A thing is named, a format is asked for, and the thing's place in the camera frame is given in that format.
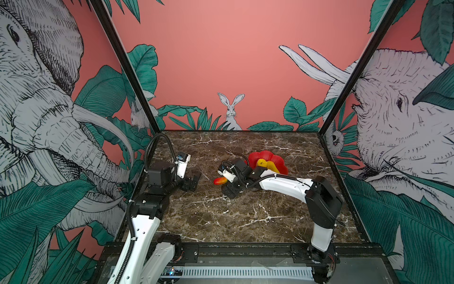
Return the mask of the yellow fake lemon fruit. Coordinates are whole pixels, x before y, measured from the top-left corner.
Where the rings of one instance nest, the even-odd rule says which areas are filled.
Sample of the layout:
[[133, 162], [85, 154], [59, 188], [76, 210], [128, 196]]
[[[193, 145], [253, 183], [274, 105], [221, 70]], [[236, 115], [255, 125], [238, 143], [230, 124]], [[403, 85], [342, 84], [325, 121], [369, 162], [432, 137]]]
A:
[[273, 161], [271, 161], [271, 160], [267, 161], [266, 168], [269, 169], [269, 170], [272, 170], [275, 173], [280, 173], [280, 171], [277, 168], [277, 166], [275, 165], [275, 163]]

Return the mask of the black front mounting rail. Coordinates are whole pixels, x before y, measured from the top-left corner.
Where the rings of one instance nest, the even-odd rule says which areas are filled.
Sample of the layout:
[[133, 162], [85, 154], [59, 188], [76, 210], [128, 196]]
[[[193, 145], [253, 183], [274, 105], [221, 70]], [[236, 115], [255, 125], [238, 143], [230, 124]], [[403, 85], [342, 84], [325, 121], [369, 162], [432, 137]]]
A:
[[[325, 253], [326, 260], [337, 263], [345, 258], [385, 257], [377, 243], [334, 243]], [[200, 263], [204, 257], [291, 258], [294, 263], [321, 262], [320, 253], [309, 249], [307, 243], [182, 243], [176, 264]]]

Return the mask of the black frame post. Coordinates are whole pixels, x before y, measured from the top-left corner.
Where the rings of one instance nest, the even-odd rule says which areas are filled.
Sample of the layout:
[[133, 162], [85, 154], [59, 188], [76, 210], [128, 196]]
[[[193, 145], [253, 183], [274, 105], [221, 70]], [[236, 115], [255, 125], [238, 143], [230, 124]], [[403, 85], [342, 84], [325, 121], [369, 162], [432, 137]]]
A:
[[405, 0], [395, 0], [395, 1], [390, 1], [388, 4], [381, 20], [378, 23], [378, 26], [373, 32], [372, 37], [370, 38], [370, 41], [368, 42], [368, 45], [366, 46], [364, 52], [362, 53], [361, 57], [358, 60], [358, 63], [352, 72], [351, 76], [347, 80], [347, 83], [345, 84], [344, 88], [342, 89], [342, 92], [340, 93], [338, 99], [336, 100], [331, 112], [329, 113], [326, 121], [320, 128], [318, 135], [323, 136], [326, 134], [329, 126], [331, 123], [334, 121], [337, 113], [345, 103], [346, 99], [352, 92], [353, 87], [357, 83], [359, 77], [363, 73], [364, 69], [367, 67], [369, 61], [371, 60], [374, 52], [376, 51], [377, 47], [383, 40], [384, 36], [388, 32], [389, 28], [391, 27], [394, 19], [396, 18], [398, 12], [402, 9], [403, 5], [405, 3]]
[[136, 95], [140, 105], [143, 108], [143, 111], [145, 113], [145, 116], [147, 117], [148, 123], [150, 124], [153, 133], [154, 134], [160, 133], [161, 130], [156, 122], [156, 119], [154, 118], [154, 115], [150, 110], [150, 104], [145, 98], [137, 74], [134, 68], [132, 67], [131, 61], [124, 49], [124, 45], [121, 42], [117, 30], [111, 21], [111, 17], [108, 14], [106, 4], [104, 3], [104, 1], [99, 0], [90, 0], [89, 2], [95, 11], [95, 14], [120, 62], [123, 71], [126, 74], [126, 77], [132, 87], [134, 94]]

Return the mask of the yellow fake bell pepper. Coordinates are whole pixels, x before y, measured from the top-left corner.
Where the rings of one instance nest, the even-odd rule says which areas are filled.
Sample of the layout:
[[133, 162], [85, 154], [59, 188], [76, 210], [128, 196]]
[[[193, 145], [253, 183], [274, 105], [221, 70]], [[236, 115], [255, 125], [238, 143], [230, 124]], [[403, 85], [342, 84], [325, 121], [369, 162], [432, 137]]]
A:
[[257, 166], [262, 168], [268, 168], [268, 161], [266, 159], [258, 159]]

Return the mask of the right black frame post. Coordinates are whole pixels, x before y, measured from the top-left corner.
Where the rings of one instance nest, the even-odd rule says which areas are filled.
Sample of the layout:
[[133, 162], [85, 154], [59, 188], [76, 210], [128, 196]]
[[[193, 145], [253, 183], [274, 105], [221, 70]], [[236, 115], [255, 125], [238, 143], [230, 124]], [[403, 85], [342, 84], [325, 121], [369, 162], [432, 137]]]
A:
[[323, 136], [326, 134], [329, 126], [331, 123], [334, 121], [337, 113], [345, 103], [346, 99], [352, 92], [353, 87], [357, 83], [359, 77], [363, 73], [364, 69], [367, 67], [369, 61], [371, 60], [374, 52], [376, 51], [377, 47], [383, 40], [384, 36], [388, 32], [389, 28], [391, 27], [394, 19], [396, 18], [398, 12], [402, 9], [403, 5], [405, 3], [405, 0], [395, 0], [395, 1], [390, 1], [388, 4], [381, 20], [378, 23], [378, 26], [373, 32], [372, 37], [370, 38], [370, 41], [368, 42], [368, 45], [366, 46], [364, 52], [362, 53], [361, 57], [358, 60], [358, 63], [352, 72], [351, 76], [347, 80], [347, 83], [345, 84], [344, 88], [342, 89], [342, 92], [340, 93], [338, 99], [336, 100], [331, 112], [329, 113], [326, 121], [320, 128], [318, 135]]

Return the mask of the red flower-shaped fruit bowl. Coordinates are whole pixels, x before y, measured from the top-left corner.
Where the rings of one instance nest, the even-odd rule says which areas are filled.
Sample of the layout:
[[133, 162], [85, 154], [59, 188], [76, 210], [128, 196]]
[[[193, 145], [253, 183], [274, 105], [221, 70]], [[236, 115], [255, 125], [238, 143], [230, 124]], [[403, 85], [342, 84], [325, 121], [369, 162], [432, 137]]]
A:
[[273, 161], [282, 175], [288, 175], [288, 169], [285, 161], [279, 155], [273, 154], [271, 151], [263, 150], [260, 152], [252, 152], [248, 156], [249, 165], [255, 169], [257, 167], [258, 159], [266, 159], [267, 161]]

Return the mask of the white ventilation grille strip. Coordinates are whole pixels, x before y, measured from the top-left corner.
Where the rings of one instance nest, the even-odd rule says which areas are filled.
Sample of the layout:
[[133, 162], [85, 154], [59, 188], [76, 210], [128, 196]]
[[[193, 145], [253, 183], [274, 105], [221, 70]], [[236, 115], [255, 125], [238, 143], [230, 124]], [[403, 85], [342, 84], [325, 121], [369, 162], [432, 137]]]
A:
[[162, 279], [295, 279], [314, 280], [310, 267], [168, 266]]

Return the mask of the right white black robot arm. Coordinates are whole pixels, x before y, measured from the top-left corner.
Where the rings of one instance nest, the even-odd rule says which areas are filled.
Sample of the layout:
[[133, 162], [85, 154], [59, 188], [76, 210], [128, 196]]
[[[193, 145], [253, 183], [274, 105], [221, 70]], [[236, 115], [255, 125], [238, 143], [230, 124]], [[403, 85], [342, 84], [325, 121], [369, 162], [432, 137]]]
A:
[[313, 222], [312, 238], [307, 249], [310, 258], [315, 263], [336, 263], [332, 237], [343, 200], [326, 178], [296, 178], [261, 166], [252, 168], [240, 158], [221, 162], [218, 173], [227, 180], [222, 185], [222, 193], [229, 198], [235, 198], [246, 189], [261, 189], [278, 192], [306, 204]]

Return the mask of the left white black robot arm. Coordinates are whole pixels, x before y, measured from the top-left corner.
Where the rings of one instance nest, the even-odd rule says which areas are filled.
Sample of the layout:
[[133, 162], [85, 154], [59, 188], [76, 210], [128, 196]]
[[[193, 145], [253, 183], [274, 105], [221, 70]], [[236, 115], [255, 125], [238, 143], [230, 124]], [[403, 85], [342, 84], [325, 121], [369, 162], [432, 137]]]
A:
[[193, 191], [200, 175], [185, 177], [190, 156], [178, 156], [174, 163], [159, 161], [148, 169], [144, 192], [129, 202], [128, 239], [108, 280], [109, 284], [156, 284], [166, 266], [183, 256], [181, 237], [165, 234], [147, 257], [153, 237], [177, 189]]

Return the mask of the red-yellow fake mango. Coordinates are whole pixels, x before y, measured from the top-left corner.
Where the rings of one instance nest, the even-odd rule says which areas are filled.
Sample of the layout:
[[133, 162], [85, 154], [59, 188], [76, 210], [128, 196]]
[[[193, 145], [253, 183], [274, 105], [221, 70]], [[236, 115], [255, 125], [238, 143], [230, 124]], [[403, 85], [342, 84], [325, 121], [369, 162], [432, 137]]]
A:
[[228, 182], [228, 179], [225, 177], [218, 177], [214, 180], [214, 185], [224, 185]]

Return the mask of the left black frame post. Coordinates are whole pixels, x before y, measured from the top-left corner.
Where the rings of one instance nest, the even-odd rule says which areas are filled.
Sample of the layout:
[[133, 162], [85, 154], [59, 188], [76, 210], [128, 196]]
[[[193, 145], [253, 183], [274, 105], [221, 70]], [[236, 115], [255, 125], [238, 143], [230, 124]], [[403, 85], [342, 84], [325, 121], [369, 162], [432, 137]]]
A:
[[153, 133], [154, 134], [160, 133], [161, 130], [156, 122], [156, 119], [154, 118], [154, 115], [150, 110], [150, 104], [145, 98], [137, 74], [134, 68], [132, 67], [131, 61], [124, 49], [124, 45], [121, 42], [117, 30], [111, 21], [111, 17], [108, 14], [106, 4], [104, 3], [104, 1], [99, 0], [90, 0], [89, 2], [95, 11], [95, 14], [120, 62], [123, 71], [126, 74], [126, 77], [132, 87], [134, 94], [136, 95], [140, 105], [143, 108], [143, 111], [145, 113], [145, 116], [147, 117], [148, 123], [150, 124]]

